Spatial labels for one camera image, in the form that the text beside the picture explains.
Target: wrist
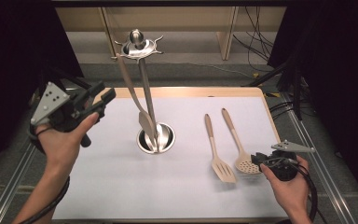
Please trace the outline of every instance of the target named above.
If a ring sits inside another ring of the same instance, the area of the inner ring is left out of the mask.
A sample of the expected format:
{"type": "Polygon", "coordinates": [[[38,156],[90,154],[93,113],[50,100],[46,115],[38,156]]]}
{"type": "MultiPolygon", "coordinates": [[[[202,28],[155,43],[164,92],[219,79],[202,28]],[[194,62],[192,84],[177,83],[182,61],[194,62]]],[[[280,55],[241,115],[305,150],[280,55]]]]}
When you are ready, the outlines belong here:
{"type": "Polygon", "coordinates": [[[307,209],[304,209],[304,208],[290,209],[290,210],[287,210],[286,213],[289,216],[289,218],[293,224],[311,223],[310,218],[308,217],[308,214],[307,214],[307,209]]]}

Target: person's right hand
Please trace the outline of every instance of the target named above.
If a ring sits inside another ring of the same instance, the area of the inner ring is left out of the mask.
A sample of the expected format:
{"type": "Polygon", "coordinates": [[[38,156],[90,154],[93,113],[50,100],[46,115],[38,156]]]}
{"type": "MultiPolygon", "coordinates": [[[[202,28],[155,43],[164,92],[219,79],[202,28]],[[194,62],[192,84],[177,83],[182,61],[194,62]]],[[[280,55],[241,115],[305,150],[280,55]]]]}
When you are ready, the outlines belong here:
{"type": "MultiPolygon", "coordinates": [[[[297,161],[308,171],[309,166],[306,160],[297,156],[297,161]]],[[[260,167],[272,186],[278,204],[290,217],[292,223],[311,223],[307,215],[309,186],[304,176],[297,173],[294,179],[281,181],[266,165],[261,164],[260,167]]]]}
{"type": "Polygon", "coordinates": [[[48,129],[49,124],[42,124],[36,128],[36,133],[48,129],[38,136],[46,153],[47,170],[56,170],[62,175],[69,175],[71,173],[79,154],[80,141],[95,124],[98,117],[99,115],[96,112],[89,115],[69,133],[61,133],[54,129],[48,129]]]}

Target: metal rail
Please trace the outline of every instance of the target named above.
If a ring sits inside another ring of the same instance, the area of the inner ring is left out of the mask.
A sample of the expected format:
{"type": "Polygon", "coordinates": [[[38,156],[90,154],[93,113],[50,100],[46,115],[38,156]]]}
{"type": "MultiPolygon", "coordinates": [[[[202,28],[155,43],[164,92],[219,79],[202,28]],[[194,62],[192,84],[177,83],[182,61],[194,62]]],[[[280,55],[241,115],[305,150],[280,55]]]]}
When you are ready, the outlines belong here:
{"type": "Polygon", "coordinates": [[[26,146],[27,143],[28,147],[22,155],[22,158],[17,165],[13,176],[8,181],[0,197],[0,223],[2,222],[2,219],[4,218],[7,209],[10,207],[10,204],[13,201],[14,196],[16,195],[18,185],[22,181],[22,178],[24,177],[29,165],[34,158],[34,154],[36,152],[35,147],[29,142],[29,140],[24,143],[24,146],[26,146]]]}

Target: white tray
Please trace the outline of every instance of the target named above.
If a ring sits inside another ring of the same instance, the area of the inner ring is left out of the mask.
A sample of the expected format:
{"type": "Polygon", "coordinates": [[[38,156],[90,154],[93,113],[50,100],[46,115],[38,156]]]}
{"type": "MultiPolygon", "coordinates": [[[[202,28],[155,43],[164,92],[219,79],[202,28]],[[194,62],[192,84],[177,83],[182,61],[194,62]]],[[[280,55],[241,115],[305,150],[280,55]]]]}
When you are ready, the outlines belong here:
{"type": "Polygon", "coordinates": [[[264,175],[235,169],[238,149],[223,119],[228,110],[244,149],[269,154],[278,143],[261,97],[154,98],[157,121],[172,126],[176,141],[165,153],[138,148],[141,130],[132,99],[115,99],[89,131],[71,185],[53,219],[150,220],[286,217],[264,175]],[[214,173],[204,115],[209,114],[217,152],[237,176],[224,183],[214,173]]]}

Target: slotted spatula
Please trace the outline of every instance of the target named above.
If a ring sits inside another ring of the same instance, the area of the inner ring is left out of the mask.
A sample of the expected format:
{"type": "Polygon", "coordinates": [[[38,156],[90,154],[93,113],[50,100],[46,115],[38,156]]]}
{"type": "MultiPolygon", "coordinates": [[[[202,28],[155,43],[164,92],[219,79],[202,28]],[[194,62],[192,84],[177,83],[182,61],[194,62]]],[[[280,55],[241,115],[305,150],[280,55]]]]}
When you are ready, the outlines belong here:
{"type": "Polygon", "coordinates": [[[235,167],[237,167],[238,170],[246,174],[251,174],[251,175],[260,174],[260,171],[258,170],[258,166],[252,163],[251,155],[249,155],[248,153],[245,152],[245,150],[243,150],[240,138],[238,137],[237,132],[235,131],[234,128],[234,124],[231,121],[231,117],[225,108],[222,109],[222,114],[223,117],[225,118],[228,128],[231,130],[235,143],[237,144],[237,147],[240,150],[240,155],[235,160],[235,167]]]}
{"type": "Polygon", "coordinates": [[[205,115],[205,124],[206,124],[206,130],[208,131],[209,141],[211,142],[211,147],[213,152],[212,167],[214,169],[214,172],[217,174],[217,176],[219,176],[220,180],[222,180],[223,182],[229,182],[229,183],[237,182],[234,172],[232,172],[231,168],[217,156],[216,145],[213,137],[211,118],[209,117],[208,114],[205,115]]]}

